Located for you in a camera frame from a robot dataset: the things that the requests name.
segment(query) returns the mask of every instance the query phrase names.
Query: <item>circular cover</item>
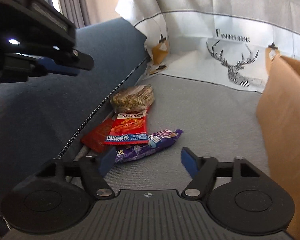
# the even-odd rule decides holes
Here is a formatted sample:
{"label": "circular cover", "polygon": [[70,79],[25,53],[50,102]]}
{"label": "circular cover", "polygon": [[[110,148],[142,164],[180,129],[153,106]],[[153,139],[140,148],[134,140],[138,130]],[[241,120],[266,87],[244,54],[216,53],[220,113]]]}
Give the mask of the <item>circular cover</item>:
{"label": "circular cover", "polygon": [[286,228],[294,214],[290,195],[276,183],[246,177],[213,190],[208,208],[222,225],[238,233],[264,235]]}
{"label": "circular cover", "polygon": [[91,204],[91,197],[75,185],[38,179],[7,194],[1,209],[5,220],[13,228],[48,234],[79,222]]}

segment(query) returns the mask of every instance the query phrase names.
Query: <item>crosshair symbol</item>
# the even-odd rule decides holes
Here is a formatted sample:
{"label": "crosshair symbol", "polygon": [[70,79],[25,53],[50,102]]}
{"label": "crosshair symbol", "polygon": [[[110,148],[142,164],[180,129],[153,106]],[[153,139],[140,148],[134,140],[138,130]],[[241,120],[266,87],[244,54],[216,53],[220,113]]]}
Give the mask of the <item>crosshair symbol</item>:
{"label": "crosshair symbol", "polygon": [[150,197],[152,197],[152,196],[153,196],[153,194],[152,194],[152,193],[150,193],[150,192],[147,192],[147,193],[145,193],[145,194],[144,194],[144,196],[145,196],[145,197],[147,197],[147,198],[150,198]]}

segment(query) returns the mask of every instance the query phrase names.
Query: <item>purple snack package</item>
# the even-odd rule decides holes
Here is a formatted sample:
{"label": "purple snack package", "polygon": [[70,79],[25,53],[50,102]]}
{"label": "purple snack package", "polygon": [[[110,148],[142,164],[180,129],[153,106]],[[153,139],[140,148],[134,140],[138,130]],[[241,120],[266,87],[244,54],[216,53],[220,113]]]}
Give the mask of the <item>purple snack package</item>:
{"label": "purple snack package", "polygon": [[183,133],[182,130],[162,130],[148,135],[148,144],[117,146],[116,163],[124,163],[141,159],[145,156],[160,152],[176,142]]}

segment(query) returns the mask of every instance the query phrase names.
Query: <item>clear plastic package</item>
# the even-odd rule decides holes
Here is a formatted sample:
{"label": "clear plastic package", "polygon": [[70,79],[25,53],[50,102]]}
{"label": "clear plastic package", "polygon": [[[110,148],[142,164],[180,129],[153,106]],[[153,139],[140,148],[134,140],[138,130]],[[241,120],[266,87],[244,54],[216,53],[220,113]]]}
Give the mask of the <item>clear plastic package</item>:
{"label": "clear plastic package", "polygon": [[110,100],[116,113],[131,113],[147,110],[154,101],[151,85],[130,87],[114,94]]}

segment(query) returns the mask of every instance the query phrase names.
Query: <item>curtain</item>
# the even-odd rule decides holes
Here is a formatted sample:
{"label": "curtain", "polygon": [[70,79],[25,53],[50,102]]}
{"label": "curtain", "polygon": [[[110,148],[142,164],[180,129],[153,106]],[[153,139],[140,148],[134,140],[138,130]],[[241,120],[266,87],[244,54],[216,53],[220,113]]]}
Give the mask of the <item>curtain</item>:
{"label": "curtain", "polygon": [[90,25],[87,5],[85,0],[59,0],[62,13],[77,28]]}

